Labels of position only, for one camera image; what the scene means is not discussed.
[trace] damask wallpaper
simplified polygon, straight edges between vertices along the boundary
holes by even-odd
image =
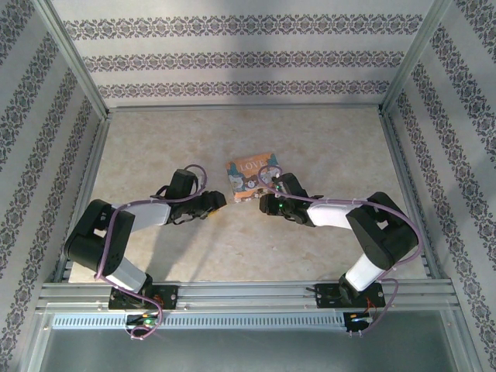
[[[455,1],[391,112],[438,264],[496,370],[496,14]]]
[[[15,370],[100,118],[29,0],[0,0],[0,370]]]
[[[432,0],[53,0],[109,107],[380,103]]]

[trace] floor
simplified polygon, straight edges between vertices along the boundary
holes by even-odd
[[[259,109],[114,114],[92,198],[147,198],[191,163],[228,205],[204,221],[135,232],[126,257],[155,281],[337,279],[362,250],[350,230],[309,228],[235,204],[225,164],[272,151],[310,195],[362,198],[384,191],[405,204],[375,108]],[[394,272],[425,278],[420,257]],[[92,282],[74,265],[71,282]]]

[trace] purple cable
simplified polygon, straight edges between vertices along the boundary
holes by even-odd
[[[398,261],[391,269],[385,271],[384,273],[382,273],[381,275],[379,275],[379,277],[377,278],[378,281],[394,281],[396,283],[396,288],[393,291],[393,294],[391,295],[391,298],[389,299],[389,302],[386,304],[386,306],[384,306],[384,309],[383,309],[382,313],[377,317],[376,320],[374,320],[372,322],[372,324],[370,324],[367,327],[367,329],[365,329],[365,331],[362,332],[362,334],[365,334],[366,332],[369,332],[369,330],[372,329],[373,327],[375,327],[376,323],[378,323],[384,317],[384,315],[386,314],[386,312],[388,311],[388,309],[393,304],[393,300],[396,297],[396,294],[398,293],[398,287],[399,287],[398,281],[396,279],[392,279],[392,278],[383,279],[383,277],[385,277],[386,275],[388,275],[389,272],[391,270],[393,270],[395,267],[413,261],[415,258],[417,258],[420,255],[420,253],[422,253],[422,251],[424,249],[424,243],[422,241],[422,237],[420,235],[419,228],[406,215],[404,215],[404,214],[402,214],[402,213],[400,213],[398,211],[395,211],[392,208],[386,207],[385,205],[381,205],[381,204],[378,204],[378,203],[373,203],[372,201],[368,201],[368,200],[356,200],[356,199],[353,199],[353,200],[349,200],[349,199],[330,199],[330,198],[327,198],[327,199],[312,199],[312,198],[304,198],[302,196],[296,196],[296,195],[286,194],[284,192],[278,191],[277,189],[270,187],[262,179],[262,171],[265,170],[265,169],[267,169],[267,168],[269,168],[269,167],[278,169],[281,172],[281,174],[282,174],[282,168],[281,167],[279,167],[277,165],[265,165],[265,166],[261,167],[258,170],[258,175],[257,175],[258,176],[258,182],[262,186],[264,186],[268,191],[272,191],[276,195],[280,195],[280,196],[283,196],[285,198],[292,198],[292,199],[301,200],[301,201],[304,201],[304,202],[311,202],[311,203],[318,203],[318,204],[369,205],[370,207],[381,209],[383,211],[386,211],[388,213],[391,213],[392,215],[395,215],[396,217],[402,219],[415,232],[415,234],[417,236],[417,239],[419,241],[418,242],[417,250],[410,257],[405,258],[404,260]]]
[[[201,165],[197,165],[197,164],[190,164],[185,168],[185,170],[187,170],[188,168],[193,168],[193,167],[198,168],[203,173],[203,182],[201,183],[201,187],[194,194],[191,194],[188,197],[182,198],[182,199],[173,199],[173,200],[148,199],[148,200],[131,201],[130,203],[123,204],[123,205],[119,206],[118,208],[116,208],[115,211],[112,213],[112,217],[110,218],[110,223],[108,224],[108,228],[107,228],[107,234],[105,236],[105,247],[103,249],[102,259],[100,260],[100,264],[98,265],[98,271],[95,274],[95,280],[102,279],[103,281],[106,281],[107,283],[109,283],[111,286],[118,289],[119,291],[124,292],[127,295],[133,296],[134,298],[138,298],[139,300],[148,301],[150,304],[155,305],[158,309],[158,319],[157,319],[157,323],[155,324],[155,326],[152,329],[148,329],[147,327],[142,326],[142,325],[138,325],[138,326],[134,327],[130,332],[132,339],[145,339],[146,337],[148,337],[152,333],[154,333],[158,329],[160,324],[162,323],[162,318],[164,317],[164,313],[162,312],[162,306],[160,306],[160,304],[158,302],[154,301],[153,299],[142,296],[141,294],[134,293],[134,292],[129,291],[125,288],[122,288],[122,287],[118,286],[116,283],[113,283],[112,281],[110,281],[106,277],[102,276],[103,270],[105,268],[105,264],[107,262],[107,258],[109,257],[108,254],[110,251],[110,242],[112,239],[112,232],[113,232],[114,225],[115,225],[115,218],[117,217],[117,214],[120,211],[123,211],[129,207],[134,206],[134,205],[182,203],[182,202],[187,202],[188,200],[191,200],[191,199],[195,198],[196,196],[199,196],[205,190],[205,187],[207,185],[207,180],[208,180],[207,172],[204,169],[204,167],[202,167]],[[148,332],[146,332],[143,336],[134,336],[135,331],[137,331],[139,329],[146,330]]]

